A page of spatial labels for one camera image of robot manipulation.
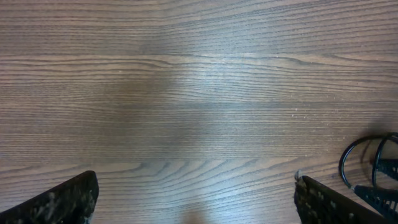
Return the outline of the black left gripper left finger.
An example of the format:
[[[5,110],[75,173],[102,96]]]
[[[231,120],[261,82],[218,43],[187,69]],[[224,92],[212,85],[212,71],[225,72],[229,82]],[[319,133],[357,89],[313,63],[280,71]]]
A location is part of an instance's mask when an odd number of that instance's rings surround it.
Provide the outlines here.
[[[88,170],[1,212],[1,223],[89,224],[98,196],[96,173]]]

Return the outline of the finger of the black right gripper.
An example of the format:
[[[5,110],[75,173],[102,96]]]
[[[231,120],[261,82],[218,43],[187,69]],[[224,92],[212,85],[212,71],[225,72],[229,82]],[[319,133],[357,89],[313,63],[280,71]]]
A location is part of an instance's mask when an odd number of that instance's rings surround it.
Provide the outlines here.
[[[357,185],[354,188],[354,193],[384,218],[397,221],[397,190]]]
[[[398,180],[397,175],[398,159],[380,159],[377,164],[377,170]]]

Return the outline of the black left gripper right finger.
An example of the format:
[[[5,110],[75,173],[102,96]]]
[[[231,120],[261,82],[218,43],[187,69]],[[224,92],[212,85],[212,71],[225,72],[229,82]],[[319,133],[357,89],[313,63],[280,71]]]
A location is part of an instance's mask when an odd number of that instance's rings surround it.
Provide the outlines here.
[[[294,204],[302,223],[383,224],[392,221],[315,179],[295,174]]]

